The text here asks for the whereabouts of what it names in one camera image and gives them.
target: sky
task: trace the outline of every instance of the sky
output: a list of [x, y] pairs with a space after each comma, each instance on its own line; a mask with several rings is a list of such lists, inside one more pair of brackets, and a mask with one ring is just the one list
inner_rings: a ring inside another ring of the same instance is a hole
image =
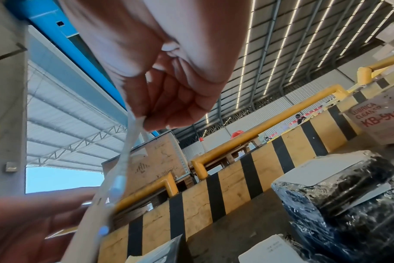
[[27, 167], [25, 192], [45, 192], [77, 187], [100, 186], [103, 174], [51, 167]]

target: human hand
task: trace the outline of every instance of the human hand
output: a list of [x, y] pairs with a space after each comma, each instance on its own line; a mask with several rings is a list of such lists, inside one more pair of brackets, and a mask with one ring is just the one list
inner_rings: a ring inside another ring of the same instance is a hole
[[148, 131], [209, 112], [242, 49], [250, 1], [60, 0]]
[[77, 226], [96, 190], [79, 188], [0, 198], [0, 263], [59, 262], [73, 234], [45, 239]]

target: concrete column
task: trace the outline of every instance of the concrete column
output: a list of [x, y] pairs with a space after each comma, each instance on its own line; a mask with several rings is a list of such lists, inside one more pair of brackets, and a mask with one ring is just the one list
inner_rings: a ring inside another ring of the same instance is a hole
[[[27, 26], [0, 1], [0, 196], [25, 193]], [[6, 172], [6, 164], [16, 172]]]

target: corrugated metal wall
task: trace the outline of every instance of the corrugated metal wall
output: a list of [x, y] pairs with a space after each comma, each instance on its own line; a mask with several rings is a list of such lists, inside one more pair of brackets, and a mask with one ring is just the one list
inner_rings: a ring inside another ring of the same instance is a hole
[[[353, 59], [352, 61], [344, 64], [343, 66], [339, 67], [339, 70], [346, 74], [349, 78], [356, 81], [357, 77], [357, 69], [361, 66], [368, 65], [374, 63], [376, 60], [372, 57], [380, 47], [375, 48], [360, 57]], [[351, 82], [346, 76], [338, 72], [337, 70], [330, 71], [329, 73], [317, 78], [316, 80], [304, 85], [301, 88], [294, 90], [293, 92], [287, 94], [289, 100], [291, 100], [294, 104], [300, 103], [301, 101], [311, 97], [312, 95], [316, 94], [317, 92], [331, 86], [334, 84], [340, 84], [346, 90], [351, 88], [354, 83]], [[308, 107], [303, 111], [303, 113], [307, 113], [310, 110], [314, 110], [319, 106], [323, 105], [333, 96], [329, 96], [314, 105]], [[260, 108], [259, 110], [237, 120], [230, 125], [227, 126], [228, 131], [232, 134], [237, 130], [247, 131], [254, 126], [272, 118], [273, 116], [280, 114], [284, 110], [290, 108], [292, 104], [284, 97], [279, 98], [270, 104]], [[267, 135], [270, 136], [275, 132], [281, 133], [282, 131], [286, 130], [286, 125], [290, 122], [295, 120], [295, 116], [292, 116], [281, 123], [273, 126], [272, 128], [268, 129], [267, 131], [263, 132], [259, 135], [261, 141], [263, 141], [263, 136]], [[211, 150], [222, 143], [225, 143], [230, 139], [230, 135], [225, 131], [225, 129], [220, 129], [213, 134], [204, 138], [205, 146], [208, 150]], [[200, 142], [196, 142], [187, 148], [183, 149], [184, 155], [186, 156], [187, 160], [191, 160], [194, 156], [199, 153], [203, 153], [203, 147]]]
[[339, 67], [339, 70], [341, 70], [349, 78], [357, 82], [357, 69], [375, 63], [377, 60], [373, 57], [373, 55], [380, 49], [381, 46], [370, 50], [369, 52]]

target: red helmet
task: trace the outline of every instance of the red helmet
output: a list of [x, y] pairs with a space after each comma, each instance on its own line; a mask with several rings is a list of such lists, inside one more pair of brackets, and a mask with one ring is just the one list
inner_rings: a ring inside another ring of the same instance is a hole
[[230, 137], [230, 139], [233, 139], [234, 137], [236, 137], [236, 136], [238, 136], [238, 135], [240, 135], [242, 133], [244, 133], [244, 131], [242, 131], [242, 130], [238, 130], [236, 132], [233, 132], [232, 137]]

